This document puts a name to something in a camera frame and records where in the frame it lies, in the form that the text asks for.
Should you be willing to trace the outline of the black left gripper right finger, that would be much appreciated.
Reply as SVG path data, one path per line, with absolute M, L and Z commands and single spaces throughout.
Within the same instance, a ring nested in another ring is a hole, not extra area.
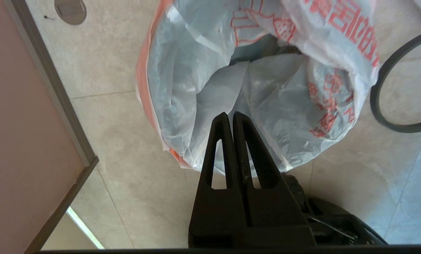
M 233 116 L 246 228 L 233 237 L 235 247 L 316 246 L 310 225 L 283 180 L 253 122 Z

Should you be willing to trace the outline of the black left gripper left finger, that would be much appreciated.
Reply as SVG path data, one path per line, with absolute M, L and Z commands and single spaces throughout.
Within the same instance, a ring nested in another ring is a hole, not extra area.
M 217 142 L 223 145 L 225 189 L 212 188 Z M 216 116 L 209 139 L 189 224 L 190 248 L 231 248 L 233 237 L 247 227 L 237 154 L 226 113 Z

